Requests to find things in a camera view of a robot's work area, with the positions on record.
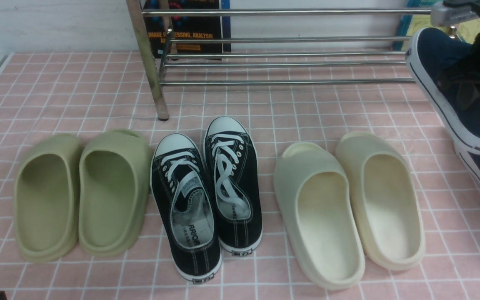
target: book cover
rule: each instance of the book cover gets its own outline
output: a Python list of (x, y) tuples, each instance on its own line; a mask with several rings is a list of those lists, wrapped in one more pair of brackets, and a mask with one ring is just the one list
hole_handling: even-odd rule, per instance
[[(438, 0), (408, 0), (406, 7), (408, 8), (430, 8)], [(400, 24), (397, 28), (397, 36), (412, 36), (422, 28), (435, 27), (431, 24), (430, 15), (404, 15), (401, 17)], [(447, 33), (449, 27), (435, 27)], [(407, 41), (398, 41), (392, 44), (394, 51), (404, 50), (407, 47)]]
[[(170, 10), (175, 9), (219, 9), (220, 0), (168, 0)], [(159, 9), (159, 0), (147, 0), (144, 9)], [(221, 39), (221, 17), (171, 17), (175, 38), (178, 39)], [(155, 58), (162, 57), (166, 32), (162, 17), (145, 17), (145, 26)], [(178, 53), (222, 53), (223, 44), (177, 43)]]

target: cream slide sandal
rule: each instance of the cream slide sandal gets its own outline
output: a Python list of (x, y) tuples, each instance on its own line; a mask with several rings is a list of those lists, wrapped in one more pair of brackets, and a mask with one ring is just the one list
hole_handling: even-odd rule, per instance
[(389, 270), (417, 266), (425, 253), (420, 208), (408, 167), (383, 139), (350, 132), (336, 148), (348, 176), (364, 251)]
[(311, 142), (289, 146), (277, 160), (275, 196), (297, 262), (316, 285), (348, 288), (364, 274), (345, 172)]

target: metal shoe rack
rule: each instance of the metal shoe rack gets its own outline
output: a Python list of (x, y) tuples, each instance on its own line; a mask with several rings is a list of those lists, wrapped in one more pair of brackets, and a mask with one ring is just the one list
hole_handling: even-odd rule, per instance
[[(260, 62), (260, 63), (227, 63), (227, 62), (184, 62), (185, 59), (229, 59), (229, 58), (282, 58), (282, 57), (349, 57), (372, 55), (403, 55), (402, 51), (341, 51), (341, 52), (298, 52), (298, 53), (223, 53), (223, 54), (179, 54), (175, 51), (177, 43), (312, 43), (312, 42), (393, 42), (409, 40), (408, 36), (338, 36), (338, 37), (288, 37), (288, 38), (222, 38), (179, 39), (175, 38), (171, 25), (171, 17), (261, 17), (261, 16), (307, 16), (307, 15), (430, 15), (430, 8), (401, 9), (308, 9), (308, 10), (170, 10), (168, 0), (160, 0), (160, 9), (142, 10), (140, 0), (126, 0), (131, 16), (135, 36), (140, 49), (145, 74), (151, 87), (153, 101), (158, 119), (166, 121), (170, 117), (162, 93), (166, 86), (238, 86), (238, 85), (320, 85), (320, 84), (381, 84), (381, 83), (413, 83), (412, 78), (350, 78), (343, 80), (167, 80), (168, 68), (293, 68), (293, 67), (349, 67), (349, 66), (393, 66), (404, 64), (401, 60), (364, 60), (364, 61), (323, 61), (323, 62)], [(145, 29), (144, 18), (162, 17), (166, 33), (166, 44), (160, 64), (157, 66), (153, 58), (151, 45)]]

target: shoelace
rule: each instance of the shoelace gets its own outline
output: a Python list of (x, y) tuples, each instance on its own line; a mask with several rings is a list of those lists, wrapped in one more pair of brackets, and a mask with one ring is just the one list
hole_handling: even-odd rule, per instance
[[(160, 165), (163, 166), (162, 171), (166, 171), (166, 169), (168, 167), (166, 165), (166, 162), (171, 161), (171, 167), (166, 172), (166, 178), (168, 180), (168, 183), (170, 184), (171, 192), (173, 192), (175, 194), (173, 196), (173, 199), (177, 199), (177, 197), (179, 196), (179, 192), (183, 189), (183, 186), (186, 184), (186, 182), (189, 181), (189, 180), (187, 180), (187, 179), (189, 179), (188, 177), (195, 176), (195, 174), (193, 174), (193, 173), (192, 174), (188, 173), (185, 176), (185, 178), (183, 178), (179, 181), (179, 186), (177, 187), (177, 191), (176, 191), (175, 186), (173, 186), (173, 180), (172, 180), (173, 171), (175, 171), (175, 169), (177, 167), (179, 167), (179, 165), (188, 165), (188, 166), (192, 167), (194, 170), (196, 170), (197, 172), (199, 172), (199, 170), (200, 170), (198, 168), (198, 166), (194, 164), (194, 162), (186, 159), (186, 156), (189, 156), (191, 158), (195, 157), (194, 154), (192, 154), (191, 152), (185, 151), (185, 152), (179, 152), (179, 153), (176, 153), (176, 154), (165, 156), (162, 159), (162, 161), (160, 162)], [(181, 224), (190, 224), (190, 223), (192, 223), (192, 221), (194, 219), (199, 218), (199, 216), (202, 214), (202, 210), (203, 210), (202, 207), (203, 207), (203, 204), (202, 204), (202, 201), (200, 201), (197, 205), (197, 211), (195, 213), (191, 213), (190, 216), (188, 216), (188, 217), (176, 215), (175, 220), (177, 222), (181, 223)]]
[[(211, 146), (212, 156), (215, 156), (218, 149), (221, 149), (222, 151), (229, 154), (229, 156), (234, 161), (234, 164), (231, 163), (228, 157), (222, 152), (216, 156), (217, 167), (218, 167), (217, 171), (220, 174), (219, 178), (216, 181), (217, 196), (221, 200), (227, 203), (238, 205), (240, 209), (246, 210), (248, 209), (247, 203), (245, 203), (245, 201), (236, 194), (235, 189), (233, 188), (233, 185), (231, 184), (231, 180), (229, 178), (229, 176), (234, 175), (234, 171), (236, 170), (236, 165), (240, 162), (238, 158), (242, 156), (242, 153), (240, 151), (234, 152), (230, 148), (230, 146), (234, 146), (235, 144), (234, 140), (238, 140), (240, 141), (240, 145), (238, 146), (238, 148), (240, 150), (244, 150), (244, 146), (243, 146), (244, 140), (242, 140), (242, 138), (240, 138), (237, 135), (217, 134), (212, 137), (211, 143), (214, 143), (215, 139), (219, 139), (219, 138), (226, 138), (226, 139), (232, 139), (232, 140), (229, 140), (226, 142), (222, 142), (218, 140), (215, 144), (212, 144)], [(229, 196), (225, 196), (223, 194), (223, 192), (221, 191), (222, 186)]]

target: pink tiled floor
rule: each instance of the pink tiled floor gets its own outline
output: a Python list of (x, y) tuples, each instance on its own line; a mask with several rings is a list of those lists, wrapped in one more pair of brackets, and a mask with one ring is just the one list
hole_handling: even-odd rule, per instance
[[(408, 74), (398, 66), (170, 70), (168, 76), (219, 80)], [(0, 289), (11, 298), (480, 299), (480, 191), (415, 85), (166, 89), (172, 117), (160, 122), (143, 79), (137, 53), (14, 55), (6, 65), (0, 75)], [(175, 132), (200, 142), (206, 126), (221, 115), (234, 116), (250, 129), (259, 153), (265, 231), (254, 255), (226, 256), (212, 281), (196, 287), (187, 284), (173, 267), (150, 197), (141, 237), (123, 255), (92, 258), (75, 247), (48, 264), (27, 264), (20, 258), (12, 228), (12, 192), (17, 161), (27, 148), (57, 132), (76, 133), (87, 141), (122, 127), (139, 131), (152, 146)], [(388, 272), (367, 260), (359, 285), (327, 292), (299, 270), (273, 194), (272, 172), (287, 145), (311, 141), (332, 152), (350, 130), (372, 131), (388, 139), (408, 161), (422, 208), (427, 254), (408, 272)]]

